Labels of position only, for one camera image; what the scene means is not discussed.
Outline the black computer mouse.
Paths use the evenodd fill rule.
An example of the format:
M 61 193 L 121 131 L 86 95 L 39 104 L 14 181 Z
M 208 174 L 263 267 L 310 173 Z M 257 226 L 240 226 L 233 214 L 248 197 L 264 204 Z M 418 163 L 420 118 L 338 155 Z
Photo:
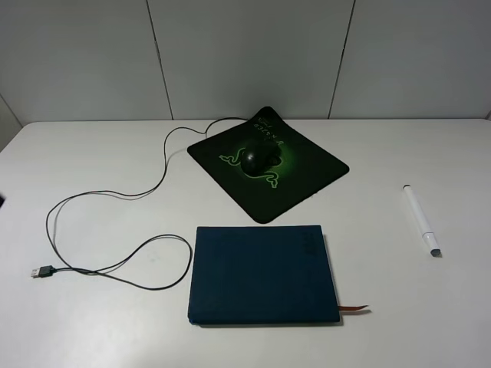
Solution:
M 247 145 L 240 157 L 241 170 L 256 175 L 281 163 L 279 144 L 273 140 L 255 141 Z

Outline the white marker pen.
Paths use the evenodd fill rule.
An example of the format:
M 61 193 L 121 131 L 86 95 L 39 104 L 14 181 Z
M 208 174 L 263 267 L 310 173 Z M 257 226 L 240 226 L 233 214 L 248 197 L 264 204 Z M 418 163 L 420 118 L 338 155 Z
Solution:
M 411 185 L 404 185 L 402 191 L 409 205 L 411 214 L 414 217 L 414 221 L 417 225 L 417 229 L 423 243 L 428 247 L 432 257 L 440 258 L 442 256 L 442 251 L 438 244 L 437 237 L 430 227 L 427 217 L 424 214 L 424 211 Z

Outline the black green Razer mouse pad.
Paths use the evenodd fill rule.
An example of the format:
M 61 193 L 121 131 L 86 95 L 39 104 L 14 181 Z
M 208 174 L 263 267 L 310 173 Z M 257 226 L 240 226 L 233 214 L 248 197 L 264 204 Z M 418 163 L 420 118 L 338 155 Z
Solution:
M 248 175 L 240 157 L 252 142 L 279 144 L 281 163 Z M 188 154 L 255 222 L 266 224 L 346 175 L 349 167 L 290 127 L 272 107 L 189 146 Z

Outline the dark blue notebook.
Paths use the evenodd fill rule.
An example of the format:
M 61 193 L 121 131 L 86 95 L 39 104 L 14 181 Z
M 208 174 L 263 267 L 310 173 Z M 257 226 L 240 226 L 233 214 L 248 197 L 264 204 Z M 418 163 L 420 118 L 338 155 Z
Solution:
M 339 322 L 321 226 L 199 227 L 188 319 L 201 326 Z

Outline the red ribbon bookmark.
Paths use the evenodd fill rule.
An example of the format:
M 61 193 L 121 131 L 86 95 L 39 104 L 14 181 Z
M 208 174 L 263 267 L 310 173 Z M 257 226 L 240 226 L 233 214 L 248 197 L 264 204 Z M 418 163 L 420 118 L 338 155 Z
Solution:
M 358 314 L 368 311 L 368 305 L 361 306 L 338 306 L 338 310 L 343 314 Z

